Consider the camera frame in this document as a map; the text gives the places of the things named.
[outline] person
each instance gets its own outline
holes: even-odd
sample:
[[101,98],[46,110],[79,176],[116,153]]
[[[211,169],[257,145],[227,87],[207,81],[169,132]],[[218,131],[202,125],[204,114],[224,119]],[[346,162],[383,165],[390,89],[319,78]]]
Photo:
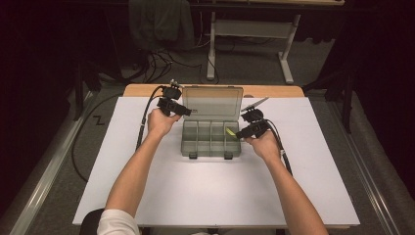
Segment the person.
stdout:
[[[101,215],[98,234],[140,234],[134,216],[153,156],[162,138],[180,118],[178,115],[166,117],[160,109],[148,115],[148,134],[116,179]],[[290,233],[328,234],[317,210],[283,165],[272,132],[268,130],[259,138],[250,137],[245,141],[254,147],[272,175]]]

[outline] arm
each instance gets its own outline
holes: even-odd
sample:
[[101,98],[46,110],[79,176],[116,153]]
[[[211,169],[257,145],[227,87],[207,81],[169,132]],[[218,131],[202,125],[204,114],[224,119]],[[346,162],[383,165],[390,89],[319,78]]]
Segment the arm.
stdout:
[[160,109],[154,109],[149,114],[148,134],[116,179],[107,199],[106,210],[118,209],[135,216],[156,149],[179,119],[180,116],[166,117]]
[[246,138],[268,167],[280,197],[291,234],[328,234],[317,210],[281,162],[280,151],[271,131],[259,138]]

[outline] wooden table edge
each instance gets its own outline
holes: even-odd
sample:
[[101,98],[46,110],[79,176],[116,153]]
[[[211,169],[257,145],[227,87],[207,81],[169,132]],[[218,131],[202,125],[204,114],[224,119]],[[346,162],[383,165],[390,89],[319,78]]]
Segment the wooden table edge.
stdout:
[[[149,97],[160,84],[129,84],[125,87],[123,97]],[[192,84],[183,84],[184,86],[192,86]],[[255,98],[291,98],[304,97],[302,89],[298,86],[284,85],[214,85],[214,86],[235,86],[244,88],[244,97]]]

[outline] metal frame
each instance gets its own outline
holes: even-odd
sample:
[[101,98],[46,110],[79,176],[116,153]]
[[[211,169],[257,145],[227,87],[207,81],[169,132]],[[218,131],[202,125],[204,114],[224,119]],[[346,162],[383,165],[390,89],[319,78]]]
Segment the metal frame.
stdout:
[[42,177],[40,178],[36,188],[24,206],[24,209],[16,221],[12,231],[10,232],[10,235],[22,235],[27,233],[31,223],[45,202],[46,197],[48,196],[48,193],[55,181],[55,178],[58,175],[59,169],[61,168],[61,165],[69,152],[73,139],[77,131],[79,131],[79,127],[85,121],[87,113],[89,112],[95,98],[96,95],[94,96],[91,91],[89,91],[86,95],[86,98],[84,99],[86,109],[80,115],[79,119],[74,121],[71,125],[67,138],[61,143],[58,143],[58,146],[60,146],[59,150],[54,153],[51,162],[49,162],[48,166],[43,172]]
[[342,117],[339,111],[339,107],[335,102],[329,102],[328,105],[332,116],[342,131],[348,147],[352,152],[351,160],[357,168],[358,176],[360,177],[362,185],[366,190],[367,196],[372,203],[373,209],[378,216],[385,233],[388,235],[400,234],[388,209],[388,205],[386,204],[382,193],[378,189],[378,186],[376,185],[371,173],[369,172],[369,169],[367,168],[366,163],[364,162],[363,157],[361,156],[353,140],[353,137],[346,131],[345,127],[342,124]]
[[286,47],[283,52],[279,52],[278,59],[287,84],[293,84],[293,76],[288,65],[287,57],[293,44],[299,26],[300,15],[295,15],[291,23],[270,23],[270,22],[250,22],[250,21],[228,21],[217,20],[216,13],[211,13],[210,22],[210,47],[207,61],[207,80],[214,80],[215,76],[215,36],[253,36],[267,38],[287,39]]

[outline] plastic organizer box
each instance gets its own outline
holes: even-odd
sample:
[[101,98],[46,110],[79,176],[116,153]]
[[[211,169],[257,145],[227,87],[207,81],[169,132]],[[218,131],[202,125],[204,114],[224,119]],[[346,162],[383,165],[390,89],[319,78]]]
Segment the plastic organizer box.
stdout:
[[231,160],[241,154],[241,141],[229,134],[239,131],[238,118],[242,87],[187,86],[183,105],[192,110],[184,117],[181,152],[184,157],[222,157]]

